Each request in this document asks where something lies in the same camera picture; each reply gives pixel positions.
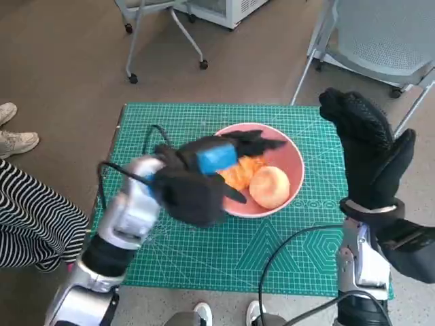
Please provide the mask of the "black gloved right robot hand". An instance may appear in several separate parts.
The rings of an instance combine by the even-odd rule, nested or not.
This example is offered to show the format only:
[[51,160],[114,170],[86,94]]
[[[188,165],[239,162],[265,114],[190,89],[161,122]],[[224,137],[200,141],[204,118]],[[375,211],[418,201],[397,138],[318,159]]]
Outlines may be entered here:
[[358,92],[328,88],[319,101],[320,115],[335,125],[343,146],[348,199],[369,210],[395,205],[416,132],[408,128],[396,139],[383,112]]

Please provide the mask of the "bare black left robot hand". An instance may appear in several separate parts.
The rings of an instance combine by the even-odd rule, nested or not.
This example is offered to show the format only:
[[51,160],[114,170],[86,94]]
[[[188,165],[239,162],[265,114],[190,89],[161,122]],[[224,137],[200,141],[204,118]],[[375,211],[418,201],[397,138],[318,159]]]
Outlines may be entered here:
[[155,174],[152,188],[167,204],[197,200],[221,206],[225,197],[245,204],[245,196],[218,173],[243,156],[261,156],[284,145],[285,141],[264,138],[261,130],[236,130],[205,136],[179,149],[159,147],[156,152],[165,159],[165,167]]

